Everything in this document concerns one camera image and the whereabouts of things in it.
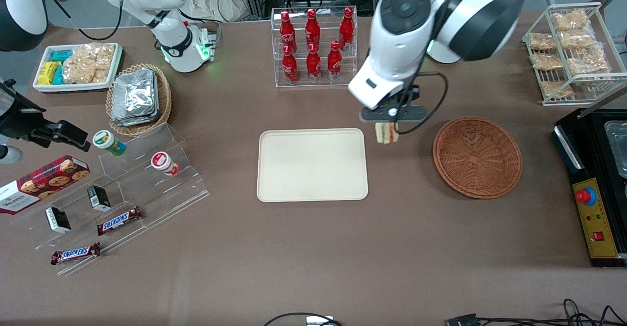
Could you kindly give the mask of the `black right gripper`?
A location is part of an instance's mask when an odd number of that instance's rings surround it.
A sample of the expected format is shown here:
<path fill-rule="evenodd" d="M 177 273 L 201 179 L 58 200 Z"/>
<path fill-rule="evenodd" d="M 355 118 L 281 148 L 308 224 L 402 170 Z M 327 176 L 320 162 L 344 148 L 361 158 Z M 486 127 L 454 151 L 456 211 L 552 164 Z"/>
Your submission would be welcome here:
<path fill-rule="evenodd" d="M 47 128 L 48 121 L 43 114 L 47 111 L 14 90 L 16 81 L 12 78 L 1 80 L 1 117 L 2 136 L 14 140 L 25 140 L 48 148 L 51 143 L 60 143 L 88 152 L 91 143 L 88 133 L 72 123 L 62 120 Z"/>

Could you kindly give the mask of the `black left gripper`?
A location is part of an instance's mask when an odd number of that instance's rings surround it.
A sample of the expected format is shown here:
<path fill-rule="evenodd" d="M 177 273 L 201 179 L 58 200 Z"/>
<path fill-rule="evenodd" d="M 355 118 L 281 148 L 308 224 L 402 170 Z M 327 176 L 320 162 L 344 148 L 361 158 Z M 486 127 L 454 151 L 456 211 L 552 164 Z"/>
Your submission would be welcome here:
<path fill-rule="evenodd" d="M 359 119 L 364 123 L 374 123 L 374 132 L 378 133 L 378 123 L 396 123 L 396 133 L 401 135 L 399 122 L 420 123 L 426 118 L 426 108 L 412 105 L 420 97 L 419 87 L 404 89 L 382 100 L 374 109 L 362 108 Z"/>

